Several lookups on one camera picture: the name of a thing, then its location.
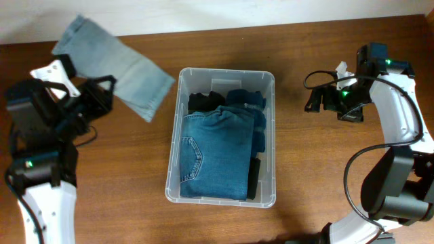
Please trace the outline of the light blue jeans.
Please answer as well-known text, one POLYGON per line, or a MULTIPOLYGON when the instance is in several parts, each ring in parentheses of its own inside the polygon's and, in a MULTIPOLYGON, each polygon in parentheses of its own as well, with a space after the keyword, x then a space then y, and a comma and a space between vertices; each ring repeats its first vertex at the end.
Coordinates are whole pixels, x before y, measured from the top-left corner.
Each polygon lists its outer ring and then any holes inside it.
POLYGON ((114 76, 114 95, 147 122, 175 82, 152 60, 81 15, 69 24, 52 54, 68 55, 80 77, 114 76))

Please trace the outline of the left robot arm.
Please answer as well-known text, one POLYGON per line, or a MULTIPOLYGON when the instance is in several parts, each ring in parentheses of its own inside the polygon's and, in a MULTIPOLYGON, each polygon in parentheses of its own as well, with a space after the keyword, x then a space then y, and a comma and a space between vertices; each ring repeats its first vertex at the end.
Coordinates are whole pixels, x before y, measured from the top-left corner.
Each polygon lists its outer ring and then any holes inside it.
POLYGON ((40 79, 21 81, 7 90, 12 163, 5 183, 18 200, 27 243, 74 243, 79 136, 113 107, 114 76, 88 79, 79 95, 53 99, 51 88, 63 84, 40 79))

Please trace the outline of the medium blue jeans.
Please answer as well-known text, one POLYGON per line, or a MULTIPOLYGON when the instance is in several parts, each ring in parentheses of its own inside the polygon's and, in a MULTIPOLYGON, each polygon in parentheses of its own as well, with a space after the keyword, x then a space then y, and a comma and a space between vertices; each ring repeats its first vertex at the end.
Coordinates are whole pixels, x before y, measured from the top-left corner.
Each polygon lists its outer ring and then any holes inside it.
POLYGON ((254 116, 219 106, 183 117, 180 196, 246 200, 254 116))

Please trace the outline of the clear plastic storage bin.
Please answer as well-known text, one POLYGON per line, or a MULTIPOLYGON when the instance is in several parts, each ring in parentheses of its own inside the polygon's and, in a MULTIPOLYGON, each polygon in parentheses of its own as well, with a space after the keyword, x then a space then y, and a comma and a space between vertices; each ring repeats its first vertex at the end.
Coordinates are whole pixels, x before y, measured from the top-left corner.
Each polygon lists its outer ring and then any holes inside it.
POLYGON ((257 70, 192 67, 182 69, 178 75, 174 127, 165 183, 166 198, 173 203, 270 208, 277 198, 275 178, 275 78, 273 74, 257 70), (261 164, 256 196, 254 199, 246 201, 210 197, 181 197, 179 176, 180 139, 184 127, 182 119, 188 113, 189 95, 196 93, 207 95, 210 91, 213 91, 226 96, 229 91, 234 89, 245 89, 249 92, 260 91, 267 100, 264 109, 267 120, 264 132, 265 151, 258 154, 261 164))

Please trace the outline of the blue shirt bundle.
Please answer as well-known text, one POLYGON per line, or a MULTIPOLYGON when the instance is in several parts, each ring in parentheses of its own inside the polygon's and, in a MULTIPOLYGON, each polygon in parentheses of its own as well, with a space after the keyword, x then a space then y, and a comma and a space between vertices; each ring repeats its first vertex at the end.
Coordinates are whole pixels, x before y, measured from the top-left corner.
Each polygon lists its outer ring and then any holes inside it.
POLYGON ((266 149, 264 131, 267 127, 267 120, 264 109, 267 99, 260 91, 250 92, 245 89, 234 89, 226 96, 226 105, 235 108, 242 108, 254 116, 254 128, 252 134, 251 157, 256 158, 258 153, 266 149))

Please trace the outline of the dark green shirt bundle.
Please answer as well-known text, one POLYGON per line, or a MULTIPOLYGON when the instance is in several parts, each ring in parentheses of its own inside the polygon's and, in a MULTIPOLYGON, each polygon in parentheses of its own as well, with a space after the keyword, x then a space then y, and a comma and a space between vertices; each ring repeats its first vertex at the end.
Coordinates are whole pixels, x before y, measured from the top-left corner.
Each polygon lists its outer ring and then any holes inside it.
POLYGON ((248 174, 248 191, 247 198, 250 200, 254 200, 256 197, 257 185, 258 185, 258 177, 260 173, 260 159, 251 158, 250 159, 250 168, 248 174))

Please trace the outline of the black shirt bundle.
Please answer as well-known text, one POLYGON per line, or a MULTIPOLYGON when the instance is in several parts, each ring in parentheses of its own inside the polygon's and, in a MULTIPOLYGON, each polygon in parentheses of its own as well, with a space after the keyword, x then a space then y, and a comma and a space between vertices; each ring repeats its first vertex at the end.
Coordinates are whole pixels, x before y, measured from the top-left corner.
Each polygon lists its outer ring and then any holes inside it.
POLYGON ((189 95, 188 110, 190 114, 212 111, 223 105, 225 105, 225 98, 214 91, 211 91, 208 95, 202 93, 189 95))

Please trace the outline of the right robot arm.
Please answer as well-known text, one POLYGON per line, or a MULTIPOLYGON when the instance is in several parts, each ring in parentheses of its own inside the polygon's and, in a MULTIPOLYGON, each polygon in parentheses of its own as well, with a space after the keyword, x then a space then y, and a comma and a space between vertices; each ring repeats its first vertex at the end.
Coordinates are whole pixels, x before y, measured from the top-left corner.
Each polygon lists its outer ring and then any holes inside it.
POLYGON ((301 243, 393 243, 393 230, 433 217, 433 139, 415 93, 415 73, 407 61, 391 59, 382 43, 357 51, 354 73, 341 63, 328 83, 311 87, 308 113, 330 110, 341 121, 363 121, 363 108, 376 107, 384 155, 365 177, 361 203, 349 215, 326 224, 301 243))

